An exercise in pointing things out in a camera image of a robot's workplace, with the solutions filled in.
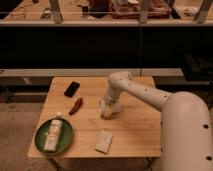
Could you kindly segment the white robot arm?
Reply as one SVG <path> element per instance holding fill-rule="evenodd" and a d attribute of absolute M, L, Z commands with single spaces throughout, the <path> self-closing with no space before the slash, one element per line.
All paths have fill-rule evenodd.
<path fill-rule="evenodd" d="M 103 118 L 114 113 L 114 105 L 123 91 L 161 113 L 162 171 L 213 171 L 210 114 L 199 96 L 137 84 L 130 72 L 115 72 L 108 76 L 108 88 L 100 102 Z"/>

